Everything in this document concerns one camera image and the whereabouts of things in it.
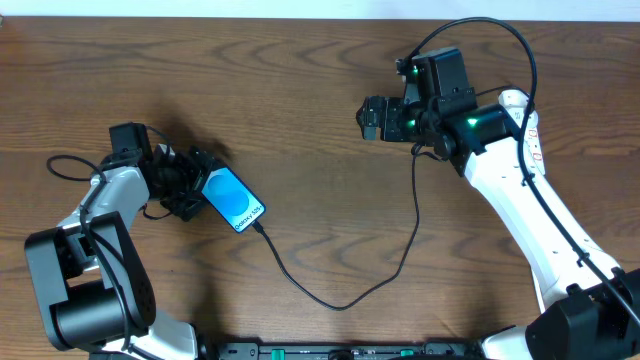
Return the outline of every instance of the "wire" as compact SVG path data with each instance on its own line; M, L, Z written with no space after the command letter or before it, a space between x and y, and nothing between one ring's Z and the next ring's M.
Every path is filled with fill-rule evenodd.
M162 140L164 140L164 142L167 144L167 151L164 154L164 159L168 162L169 156L171 155L171 141L169 141L169 137L152 126L145 125L145 127L160 136Z
M535 61L535 58L533 56L533 51L531 50L531 47L529 46L529 43L522 36L522 34L520 34L520 32L518 32L518 30L516 30L514 27L512 27L509 24L507 24L506 22L501 21L501 20L497 20L497 19L493 19L493 18L488 18L488 17L470 17L470 18L465 18L465 19L452 21L450 23L442 25L441 27L436 29L434 32L432 32L429 36L427 36L420 43L420 45L418 45L403 60L403 62L406 65L411 58L413 58L414 56L416 56L420 52L420 49L424 45L426 45L431 39L436 37L436 35L438 35L442 31L444 31L446 29L449 29L451 27L457 26L457 25L462 25L462 24L467 24L467 23L474 23L474 22L491 23L491 24L495 24L495 25L498 25L498 26L506 29L513 36L515 36L516 39L518 39L518 41L520 42L520 44L524 48L525 52L527 53L527 57L529 58L529 65L531 67L531 90L529 91L529 101L527 102L527 106L524 109L524 118L522 120L522 125L520 126L520 129L526 129L527 123L529 121L529 115L531 114L532 109L533 109L534 98L536 96L536 89L538 87L538 71L537 71L537 68L536 68L536 61ZM560 220L553 213L553 210L551 210L551 208L549 207L549 205L545 201L545 199L542 196L542 194L540 194L540 191L538 190L538 188L536 187L536 184L533 181L533 174L529 173L529 171L527 170L527 165L526 165L526 162L525 162L525 159L524 159L524 146L525 146L524 137L525 137L525 133L526 133L525 131L520 131L520 133L518 135L518 146L517 146L517 148L518 148L517 149L518 150L518 164L520 165L520 170L522 171L522 175L524 176L524 182L526 182L526 184L529 186L529 188L531 189L531 192L533 193L534 197L536 198L536 200L538 201L538 203L540 204L540 206L542 207L544 212L547 214L547 216L549 217L551 222L556 226L558 231L560 231L560 233L566 239L566 241L569 243L569 245L571 245L571 248L573 249L573 251L575 251L575 253L578 254L578 259L579 259L578 260L578 264L580 264L581 262L584 263L600 279L600 281L602 281L604 286L611 292L611 294L616 298L616 300L620 303L620 305L629 314L629 317L631 317L633 322L636 323L636 325L638 327L640 327L640 318L638 318L638 315L635 313L633 308L631 308L631 306L625 300L625 298L613 286L613 284L611 283L609 278L607 278L607 276L604 273L602 273L602 271L591 261L591 259L589 259L589 253L585 252L584 250L582 250L582 248L578 245L578 243L571 237L571 234L569 234L567 229L565 229L565 227L562 225Z
M113 245L111 245L107 240L105 240L105 238L103 238L102 236L100 236L100 234L98 234L97 232L95 232L93 230L91 230L91 235L93 235L93 237L96 239L96 242L98 244L104 246L104 248L107 249L107 251L110 252L111 255L113 255L113 257L116 258L116 260L118 260L120 265L122 265L122 267L124 267L124 259L122 258L122 255L120 255L118 250L116 250L113 247Z
M256 221L253 224L253 228L260 235L262 235L264 237L264 239L267 241L267 245L269 245L269 248L271 249L271 252L273 253L273 257L276 259L276 262L278 263L278 266L280 267L280 270L282 271L282 274L284 274L284 277L286 277L287 280L291 281L291 283L293 285L295 285L300 291L302 291L305 295L310 297L313 301L315 301L318 304L326 307L329 310L334 310L334 311L344 311L344 310L347 310L347 309L351 308L352 306L354 306L355 304L359 303L362 299L367 297L372 292L380 289L381 287L383 287L383 286L387 285L388 283L392 282L393 280L395 280L400 275L400 272L402 271L402 268L404 267L405 260L407 259L407 255L409 254L409 250L411 249L411 245L413 244L413 240L415 239L416 233L418 232L418 228L420 227L420 207L418 206L418 196L416 195L416 159L419 156L428 156L428 157L430 157L432 159L441 161L435 155L433 155L433 154L431 154L429 152L420 153L419 150L420 150L421 147L422 146L418 145L418 148L417 148L418 151L413 152L413 150L412 150L413 159L411 161L411 188L413 189L413 202L414 202L415 207L416 207L416 224L413 227L413 232L411 233L411 236L409 237L409 242L407 243L407 246L406 246L406 248L404 250L404 253L402 254L402 260L400 260L400 264L398 265L398 270L396 270L395 274L393 274L388 279L380 282L378 285L375 285L374 287L372 287L369 290L365 291L364 293L362 293L362 295L358 296L355 300L353 300L352 302L350 302L347 305L344 305L344 306L331 305L331 304L327 303L326 301L323 301L323 300L319 299L317 296L313 295L304 286L300 285L300 283L298 283L293 278L293 276L291 276L291 274L289 274L289 271L287 271L287 268L284 266L284 263L282 262L282 259L280 258L280 255L278 254L278 250L276 250L276 247L273 245L273 242L271 242L271 239L267 235L267 233L264 230L264 228L262 227L262 225L258 221Z
M436 126L434 124L436 119L433 116L433 105L440 98L441 96L432 96L431 98L429 98L429 101L427 102L427 125L429 126L429 129L431 129L431 131L436 131Z
M100 194L100 192L102 191L102 189L104 188L104 186L107 184L108 180L107 180L107 176L104 174L104 172L102 172L102 170L100 170L97 166L95 166L93 163L91 163L88 160L85 160L81 157L78 156L74 156L74 155L55 155L50 157L49 159L47 159L47 169L55 176L60 177L62 179L65 180L71 180L71 181L86 181L86 180L81 180L81 178L74 178L74 177L70 177L70 176L66 176L63 174L60 174L59 172L53 170L53 167L51 166L51 164L56 161L56 160L73 160L73 161L78 161L81 162L87 166L89 166L91 169L93 169L93 171L100 177L100 182L98 183L98 185L93 189L93 191L91 191L91 193L89 193L89 195L87 196L87 199L85 200L85 202L83 204L80 204L79 209L80 209L80 228L81 228L81 232L82 234L85 236L85 238L87 239L87 242L89 243L89 246L91 247L91 249L93 250L93 252L96 254L96 257L98 258L98 261L100 262L100 264L102 265L102 268L104 269L104 272L107 274L107 277L109 278L109 281L111 282L111 285L113 286L113 289L116 293L116 297L118 298L118 303L120 305L120 310L122 311L122 315L124 318L124 342L122 344L122 351L128 350L131 344L131 331L130 331L130 313L129 313L129 309L127 308L126 305L126 300L125 300L125 296L124 296L124 291L122 289L122 287L120 286L120 283L118 282L118 279L116 278L113 269L111 268L111 265L109 264L109 262L107 261L107 258L104 256L104 253L102 252L102 249L98 246L98 244L96 243L96 239L93 237L93 234L95 234L93 231L91 231L91 229L89 228L89 225L87 224L87 214L89 213L89 207L91 207L91 204L93 203L93 201L97 198L97 196ZM107 248L110 252L114 251L115 249L113 249L113 247Z
M73 156L73 155L55 155L55 156L52 156L52 157L47 159L47 170L49 170L49 172L51 174L53 174L54 176L57 176L57 177L59 177L61 179L65 179L65 180L69 180L69 181L81 181L81 182L91 181L91 178L77 178L77 177L67 176L67 175L61 174L61 173L57 172L56 170L54 170L52 163L54 161L56 161L56 160L62 160L62 159L80 161L81 163L83 163L85 165L88 165L90 167L93 165L89 161L87 161L87 160L85 160L83 158L79 158L77 156Z
M161 358L154 356L152 354L149 354L148 352L137 348L135 345L131 346L131 352L138 355L139 357L143 358L144 360L162 360Z
M169 211L168 213L162 215L162 216L153 216L153 215L149 215L147 214L147 207L149 206L149 204L144 204L144 206L142 207L142 216L144 216L145 218L149 219L149 220L162 220L164 218L166 218L167 216L170 216L171 214L173 214L173 212Z
M513 84L502 85L502 86L494 87L494 88L491 88L491 89L488 89L488 90L484 90L484 91L481 91L481 92L477 93L476 96L486 95L486 94L492 93L494 91L513 90L513 89L518 90L521 93L527 95L527 97L529 97L529 94L526 91L522 90L521 88L519 88L518 86L513 85Z

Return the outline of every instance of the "wooden table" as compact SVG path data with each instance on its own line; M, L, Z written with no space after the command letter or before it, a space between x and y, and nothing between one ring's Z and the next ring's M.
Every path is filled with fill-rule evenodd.
M267 204L262 223L294 276L336 304L391 275L415 221L410 145L365 142L367 95L401 96L394 59L441 22L9 18L0 30L0 353L58 353L44 334L23 242L88 187L47 157L99 162L108 128L136 121L180 147L227 148ZM640 25L516 23L540 73L548 178L594 239L640 266ZM519 45L490 25L453 29L478 90L529 86ZM487 96L484 102L494 102ZM86 174L79 166L61 168ZM132 238L158 307L216 339L420 342L478 336L538 313L529 267L487 202L449 164L420 161L421 227L402 275L346 312L296 290L252 231L214 210L140 217ZM161 213L158 205L150 212Z

